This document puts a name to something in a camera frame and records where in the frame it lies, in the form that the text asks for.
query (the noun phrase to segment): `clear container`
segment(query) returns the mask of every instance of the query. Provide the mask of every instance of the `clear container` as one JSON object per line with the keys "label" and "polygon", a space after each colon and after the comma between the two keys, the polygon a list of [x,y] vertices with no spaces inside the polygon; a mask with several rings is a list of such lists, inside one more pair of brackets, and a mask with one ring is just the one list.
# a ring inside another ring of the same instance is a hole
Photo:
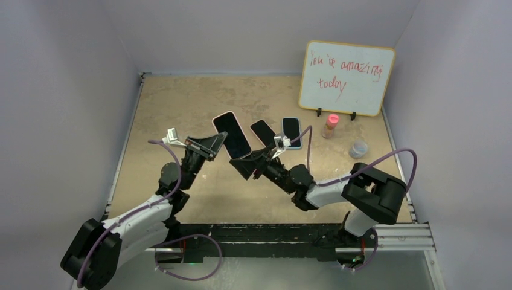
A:
{"label": "clear container", "polygon": [[336,114],[330,114],[325,122],[324,129],[322,130],[322,137],[329,139],[334,135],[334,128],[338,124],[339,117]]}
{"label": "clear container", "polygon": [[368,144],[363,140],[357,140],[352,144],[352,148],[348,151],[350,157],[354,159],[359,159],[363,157],[368,152]]}

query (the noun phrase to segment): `red handwritten text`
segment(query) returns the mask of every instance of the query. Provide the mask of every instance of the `red handwritten text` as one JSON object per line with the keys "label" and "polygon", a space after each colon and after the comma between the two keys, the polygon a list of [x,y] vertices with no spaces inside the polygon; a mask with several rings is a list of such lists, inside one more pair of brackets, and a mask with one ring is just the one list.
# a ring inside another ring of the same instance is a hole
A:
{"label": "red handwritten text", "polygon": [[329,65],[334,68],[334,64],[336,63],[336,60],[334,59],[334,57],[330,57],[329,55],[327,55],[327,57],[329,58]]}
{"label": "red handwritten text", "polygon": [[378,82],[380,80],[380,75],[382,73],[382,65],[373,65],[371,66],[369,62],[367,63],[359,63],[359,62],[342,62],[341,70],[346,71],[357,71],[359,73],[370,74],[372,76],[378,76],[374,82]]}
{"label": "red handwritten text", "polygon": [[327,88],[336,88],[339,89],[339,95],[336,99],[336,102],[339,100],[339,97],[341,97],[341,94],[343,93],[343,89],[345,89],[345,86],[347,85],[347,82],[341,82],[340,80],[336,80],[337,76],[333,77],[333,80],[323,80],[320,78],[318,82],[316,82],[321,89],[327,89]]}
{"label": "red handwritten text", "polygon": [[311,50],[311,61],[309,66],[313,65],[323,65],[324,59],[321,56],[315,56],[315,52]]}

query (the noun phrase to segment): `black smartphone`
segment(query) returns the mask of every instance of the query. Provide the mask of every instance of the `black smartphone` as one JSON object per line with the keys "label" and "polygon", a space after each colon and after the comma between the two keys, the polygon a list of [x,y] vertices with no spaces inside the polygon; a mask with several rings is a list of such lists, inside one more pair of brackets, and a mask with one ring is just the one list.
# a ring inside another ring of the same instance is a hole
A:
{"label": "black smartphone", "polygon": [[275,132],[264,120],[259,120],[252,124],[251,131],[265,147],[274,144]]}
{"label": "black smartphone", "polygon": [[231,159],[245,157],[252,152],[235,113],[228,111],[211,120],[217,133],[227,132],[224,147]]}
{"label": "black smartphone", "polygon": [[[293,140],[301,134],[301,124],[297,118],[283,118],[283,133],[286,137]],[[292,143],[288,149],[300,149],[302,148],[302,140],[299,139]]]}

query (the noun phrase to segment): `blue smartphone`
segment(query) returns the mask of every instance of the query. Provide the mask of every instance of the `blue smartphone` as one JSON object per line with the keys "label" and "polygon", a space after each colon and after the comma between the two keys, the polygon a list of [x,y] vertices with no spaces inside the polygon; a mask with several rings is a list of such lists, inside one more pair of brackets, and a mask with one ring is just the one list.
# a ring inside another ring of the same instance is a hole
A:
{"label": "blue smartphone", "polygon": [[[283,118],[283,133],[286,137],[293,140],[302,133],[301,124],[297,118]],[[300,149],[302,148],[302,138],[293,142],[288,149]]]}

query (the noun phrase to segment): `whiteboard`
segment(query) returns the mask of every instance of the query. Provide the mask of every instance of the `whiteboard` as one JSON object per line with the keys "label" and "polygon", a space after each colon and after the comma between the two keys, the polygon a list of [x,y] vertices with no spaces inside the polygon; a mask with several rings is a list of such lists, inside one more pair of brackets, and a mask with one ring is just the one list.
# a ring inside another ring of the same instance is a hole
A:
{"label": "whiteboard", "polygon": [[394,61],[392,48],[310,41],[299,105],[304,109],[378,115]]}

